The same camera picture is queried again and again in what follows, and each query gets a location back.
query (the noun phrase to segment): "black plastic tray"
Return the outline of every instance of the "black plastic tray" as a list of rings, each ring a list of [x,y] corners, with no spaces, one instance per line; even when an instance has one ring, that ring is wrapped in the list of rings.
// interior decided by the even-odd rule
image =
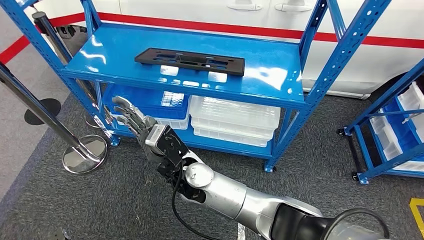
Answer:
[[[174,66],[237,76],[245,74],[245,59],[241,57],[150,47],[137,55],[134,60],[142,64]]]

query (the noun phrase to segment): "black wire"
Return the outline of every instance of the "black wire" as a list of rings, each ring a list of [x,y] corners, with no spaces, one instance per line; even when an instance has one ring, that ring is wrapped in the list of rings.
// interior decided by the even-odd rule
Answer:
[[[384,231],[384,238],[385,239],[389,239],[390,238],[390,232],[389,232],[389,228],[387,227],[386,223],[384,222],[384,220],[375,212],[365,209],[365,208],[352,208],[349,210],[346,210],[342,213],[340,213],[339,215],[337,215],[335,218],[333,218],[333,221],[331,222],[330,225],[328,225],[325,228],[324,233],[321,235],[321,239],[320,240],[327,240],[330,236],[330,233],[332,232],[332,230],[345,218],[355,215],[355,214],[367,214],[370,216],[373,216],[375,219],[377,219],[378,223],[380,223],[381,227],[383,228]]]
[[[219,238],[214,238],[211,236],[207,236],[203,233],[200,233],[196,230],[194,230],[190,225],[188,225],[178,214],[177,209],[175,208],[175,195],[177,194],[178,191],[178,187],[180,186],[181,183],[181,179],[183,178],[183,162],[181,162],[180,166],[179,166],[179,175],[178,175],[178,180],[176,181],[175,187],[173,188],[172,191],[172,199],[171,199],[171,204],[172,204],[172,211],[173,214],[175,215],[176,219],[178,219],[178,221],[184,225],[184,227],[186,227],[188,230],[192,231],[194,234],[199,235],[200,237],[204,238],[204,239],[208,239],[208,240],[220,240]]]

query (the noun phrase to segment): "car door handle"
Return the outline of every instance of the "car door handle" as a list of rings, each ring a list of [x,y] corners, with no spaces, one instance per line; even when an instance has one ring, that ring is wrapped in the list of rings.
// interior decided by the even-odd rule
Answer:
[[[279,3],[275,5],[275,9],[282,12],[305,12],[312,10],[311,5],[288,5]]]
[[[262,9],[262,4],[228,4],[228,8],[234,10],[244,10],[244,11],[258,11]]]

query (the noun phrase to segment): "blue plastic crate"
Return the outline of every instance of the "blue plastic crate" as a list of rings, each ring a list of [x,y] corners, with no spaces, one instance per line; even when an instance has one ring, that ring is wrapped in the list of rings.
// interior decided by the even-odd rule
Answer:
[[[145,115],[161,119],[183,120],[189,106],[189,96],[183,93],[160,91],[125,85],[109,84],[103,94],[103,104],[113,111],[112,98],[121,96],[128,99]]]
[[[402,106],[397,101],[395,97],[392,99],[388,105],[383,107],[385,113],[388,112],[399,112],[403,111]],[[411,120],[402,124],[402,122],[407,118],[407,114],[398,114],[398,115],[387,115],[387,121],[391,125],[394,133],[396,134],[397,140],[399,142],[402,151],[405,153],[409,149],[421,144],[421,140],[417,135],[416,128],[414,123]],[[418,157],[415,160],[423,161],[424,156]]]

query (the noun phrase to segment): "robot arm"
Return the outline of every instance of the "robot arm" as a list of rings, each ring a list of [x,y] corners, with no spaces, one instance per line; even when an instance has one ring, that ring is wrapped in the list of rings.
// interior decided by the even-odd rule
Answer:
[[[123,97],[112,100],[120,106],[115,110],[123,115],[117,120],[131,130],[147,159],[158,163],[156,170],[189,203],[211,208],[266,240],[389,238],[386,227],[384,238],[345,221],[337,224],[336,219],[324,218],[317,208],[307,203],[256,191],[213,171],[187,148],[170,126],[158,124],[153,117],[143,115]]]

